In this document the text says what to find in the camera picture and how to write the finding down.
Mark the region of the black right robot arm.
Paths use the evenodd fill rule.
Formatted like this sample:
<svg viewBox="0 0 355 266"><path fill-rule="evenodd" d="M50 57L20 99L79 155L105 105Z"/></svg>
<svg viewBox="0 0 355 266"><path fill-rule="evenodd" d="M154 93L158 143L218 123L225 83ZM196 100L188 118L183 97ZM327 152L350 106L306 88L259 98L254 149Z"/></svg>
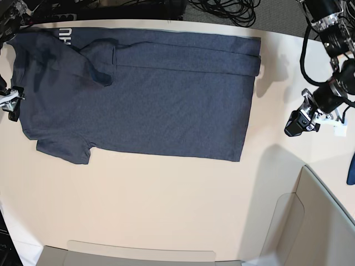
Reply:
<svg viewBox="0 0 355 266"><path fill-rule="evenodd" d="M1 1L1 46L16 36L40 3L41 1ZM11 121L18 121L23 99L22 87L10 88L1 78L1 109L8 113Z"/></svg>

